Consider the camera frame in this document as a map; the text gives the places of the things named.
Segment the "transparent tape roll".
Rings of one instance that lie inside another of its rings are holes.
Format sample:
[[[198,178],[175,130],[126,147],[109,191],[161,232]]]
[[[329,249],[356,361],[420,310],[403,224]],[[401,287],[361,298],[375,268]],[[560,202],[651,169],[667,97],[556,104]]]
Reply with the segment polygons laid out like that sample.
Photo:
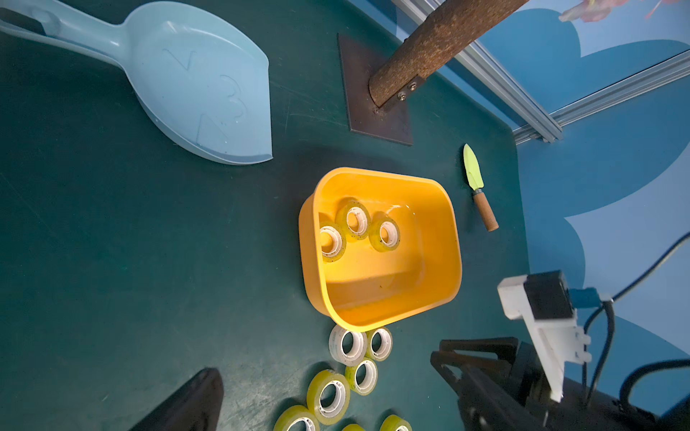
[[[350,405],[350,386],[344,375],[332,370],[319,372],[307,389],[307,407],[323,425],[342,420]]]
[[[397,222],[382,212],[374,215],[368,238],[372,247],[379,252],[394,251],[401,242]]]
[[[357,366],[347,366],[344,375],[350,389],[360,396],[368,396],[376,389],[378,369],[370,358],[365,357]]]
[[[306,431],[319,431],[320,424],[316,416],[302,405],[287,408],[281,413],[274,424],[274,431],[289,431],[302,424]]]
[[[343,257],[347,242],[343,231],[337,224],[329,221],[321,222],[319,240],[324,262],[333,263]]]
[[[371,217],[368,210],[356,199],[348,199],[341,203],[335,222],[348,242],[358,242],[368,238]]]
[[[366,335],[368,341],[366,357],[376,362],[388,359],[393,350],[393,336],[388,328],[371,330]]]
[[[348,367],[357,366],[367,353],[368,338],[363,332],[350,332],[335,325],[329,336],[332,359]]]
[[[413,431],[411,424],[397,415],[387,416],[380,429],[380,431]]]

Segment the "aluminium frame rail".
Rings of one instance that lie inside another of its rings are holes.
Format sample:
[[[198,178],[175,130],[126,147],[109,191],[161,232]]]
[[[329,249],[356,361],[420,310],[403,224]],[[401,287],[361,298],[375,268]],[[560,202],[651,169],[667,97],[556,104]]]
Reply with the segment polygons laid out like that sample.
[[[530,1],[440,71],[512,129],[566,126],[689,75],[686,1]]]

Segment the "pink blossom artificial tree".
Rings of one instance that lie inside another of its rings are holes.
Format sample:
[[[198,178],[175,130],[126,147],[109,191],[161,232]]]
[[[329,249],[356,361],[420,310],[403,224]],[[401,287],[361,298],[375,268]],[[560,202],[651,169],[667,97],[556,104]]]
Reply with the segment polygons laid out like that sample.
[[[549,111],[689,49],[686,1],[445,1],[369,81],[383,105],[480,41]]]

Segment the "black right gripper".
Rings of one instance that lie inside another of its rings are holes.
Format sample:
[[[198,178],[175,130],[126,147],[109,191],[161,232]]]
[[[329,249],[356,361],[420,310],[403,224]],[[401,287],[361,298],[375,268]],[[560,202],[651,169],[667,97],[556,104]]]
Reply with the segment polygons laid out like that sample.
[[[561,400],[552,400],[535,348],[516,338],[445,339],[431,364],[458,396],[467,430],[658,430],[661,424],[599,391],[585,405],[587,391],[569,378]]]

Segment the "light blue plastic dustpan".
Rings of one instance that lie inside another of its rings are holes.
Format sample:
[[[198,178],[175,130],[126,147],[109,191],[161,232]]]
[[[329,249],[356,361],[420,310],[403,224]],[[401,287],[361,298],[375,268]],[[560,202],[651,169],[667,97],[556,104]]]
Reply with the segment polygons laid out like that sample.
[[[5,34],[120,68],[147,116],[176,145],[215,163],[273,158],[269,59],[235,26],[184,3],[140,5],[120,24],[60,1],[4,1],[43,28]]]

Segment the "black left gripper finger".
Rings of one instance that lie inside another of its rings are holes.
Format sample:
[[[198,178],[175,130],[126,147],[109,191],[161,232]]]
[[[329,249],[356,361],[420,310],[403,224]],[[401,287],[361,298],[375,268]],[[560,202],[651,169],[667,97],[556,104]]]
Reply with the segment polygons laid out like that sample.
[[[216,430],[223,400],[222,376],[207,367],[130,430]]]

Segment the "yellow plastic storage box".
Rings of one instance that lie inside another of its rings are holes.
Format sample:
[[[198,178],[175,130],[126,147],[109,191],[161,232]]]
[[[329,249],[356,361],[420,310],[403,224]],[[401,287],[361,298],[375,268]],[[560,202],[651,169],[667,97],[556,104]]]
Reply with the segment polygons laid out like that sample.
[[[397,222],[401,242],[376,251],[369,238],[347,242],[340,260],[323,261],[321,222],[334,224],[343,201],[356,199],[373,219]],[[463,264],[454,208],[436,181],[350,167],[317,183],[298,219],[305,292],[312,306],[351,332],[369,332],[451,302]]]

